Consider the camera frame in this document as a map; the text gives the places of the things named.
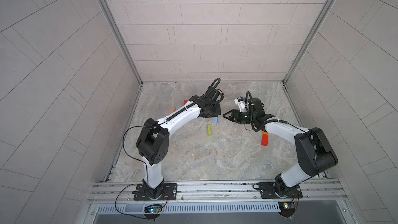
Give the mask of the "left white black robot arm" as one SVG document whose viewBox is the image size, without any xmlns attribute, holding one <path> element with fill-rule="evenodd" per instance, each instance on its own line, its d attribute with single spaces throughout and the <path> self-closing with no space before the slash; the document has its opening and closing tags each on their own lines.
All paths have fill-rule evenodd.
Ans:
<svg viewBox="0 0 398 224">
<path fill-rule="evenodd" d="M 162 160 L 169 151 L 171 136 L 196 118 L 218 117 L 221 114 L 220 102 L 223 99 L 221 90 L 209 87 L 204 95 L 192 96 L 184 106 L 170 115 L 158 120 L 152 118 L 146 120 L 136 142 L 139 155 L 145 165 L 143 189 L 146 197 L 156 200 L 163 193 Z"/>
</svg>

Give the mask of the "tan wood block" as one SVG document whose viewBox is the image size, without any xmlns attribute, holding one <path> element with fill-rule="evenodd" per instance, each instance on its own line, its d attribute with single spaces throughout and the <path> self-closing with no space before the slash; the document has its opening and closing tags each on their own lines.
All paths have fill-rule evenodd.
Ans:
<svg viewBox="0 0 398 224">
<path fill-rule="evenodd" d="M 176 111 L 176 107 L 171 107 L 168 114 L 171 115 L 175 111 Z"/>
</svg>

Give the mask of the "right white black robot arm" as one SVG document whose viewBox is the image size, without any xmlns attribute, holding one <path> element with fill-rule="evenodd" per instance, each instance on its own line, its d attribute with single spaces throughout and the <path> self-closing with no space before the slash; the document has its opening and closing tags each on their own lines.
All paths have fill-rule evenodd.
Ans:
<svg viewBox="0 0 398 224">
<path fill-rule="evenodd" d="M 230 110 L 223 118 L 238 124 L 249 124 L 255 132 L 277 135 L 292 143 L 296 149 L 297 162 L 275 177 L 273 191 L 279 198 L 294 196 L 298 185 L 338 164 L 326 135 L 320 128 L 297 127 L 285 120 L 266 114 L 264 104 L 258 98 L 235 99 L 239 109 Z"/>
</svg>

